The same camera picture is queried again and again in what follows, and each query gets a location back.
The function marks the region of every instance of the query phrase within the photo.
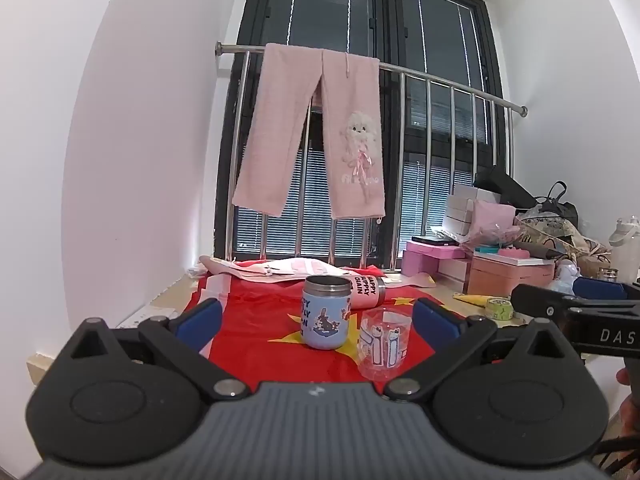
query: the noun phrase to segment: white water bottle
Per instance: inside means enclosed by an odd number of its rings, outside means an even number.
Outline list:
[[[640,267],[640,221],[618,219],[615,232],[609,237],[611,268],[618,270],[618,281],[634,283]]]

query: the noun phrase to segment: transparent cup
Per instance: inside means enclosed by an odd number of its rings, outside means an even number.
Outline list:
[[[399,374],[409,344],[411,317],[392,307],[362,313],[358,336],[358,371],[371,381]]]

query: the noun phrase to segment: pink pants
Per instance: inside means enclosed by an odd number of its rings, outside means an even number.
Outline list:
[[[320,83],[331,216],[383,217],[379,63],[333,50],[268,44],[233,204],[282,215],[307,107]]]

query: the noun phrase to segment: green tape roll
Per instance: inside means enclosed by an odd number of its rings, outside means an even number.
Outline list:
[[[508,321],[513,317],[511,301],[504,298],[491,298],[486,302],[486,316],[496,321]]]

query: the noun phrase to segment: metal railing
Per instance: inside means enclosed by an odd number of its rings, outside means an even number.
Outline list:
[[[231,145],[231,164],[229,174],[229,189],[226,199],[226,229],[225,229],[225,259],[231,260],[233,257],[233,229],[234,229],[234,206],[232,198],[236,190],[236,179],[238,178],[238,162],[240,150],[240,122],[242,118],[242,106],[244,105],[246,80],[249,73],[249,62],[251,54],[264,53],[263,46],[255,45],[232,45],[221,44],[216,45],[216,56],[222,54],[242,54],[242,71],[240,75],[240,85],[238,89],[238,100],[236,101],[236,117],[234,121],[233,140]],[[402,66],[391,65],[388,63],[380,63],[380,70],[394,72],[400,75],[400,138],[399,138],[399,154],[398,154],[398,190],[396,192],[396,203],[394,207],[394,227],[392,231],[391,255],[389,258],[390,269],[396,268],[398,260],[398,245],[400,240],[400,215],[402,209],[402,167],[404,165],[404,131],[406,127],[406,77],[410,76],[419,79],[427,84],[427,153],[425,161],[425,183],[424,183],[424,201],[422,204],[422,228],[421,234],[425,234],[427,225],[427,214],[429,209],[429,179],[431,171],[431,141],[432,141],[432,124],[431,124],[431,83],[449,88],[450,91],[450,108],[451,108],[451,155],[450,155],[450,178],[449,192],[453,193],[454,174],[456,164],[456,91],[464,92],[472,96],[472,145],[473,145],[473,179],[476,178],[478,172],[478,118],[476,117],[476,97],[483,99],[490,104],[491,115],[491,131],[492,131],[492,155],[493,164],[498,159],[497,155],[497,135],[496,135],[496,105],[501,106],[507,113],[507,134],[506,134],[506,153],[507,153],[507,172],[513,176],[513,112],[527,116],[527,107],[519,106],[509,101],[505,101],[500,97],[487,94],[481,90],[471,88],[469,86],[449,81],[435,75],[418,72]],[[302,174],[300,177],[300,193],[298,195],[298,218],[296,223],[296,244],[295,254],[299,256],[302,250],[302,225],[304,218],[304,192],[306,184],[306,170],[309,144],[309,123],[311,117],[311,103],[306,113],[306,125],[303,136],[303,157],[302,157]],[[267,215],[262,215],[261,238],[260,238],[260,258],[265,259],[267,255]],[[362,248],[360,251],[360,267],[367,265],[367,253],[369,245],[369,234],[371,229],[371,219],[364,219],[364,228],[362,233]],[[331,234],[329,238],[328,261],[330,264],[335,262],[335,239],[336,239],[336,221],[331,222]]]

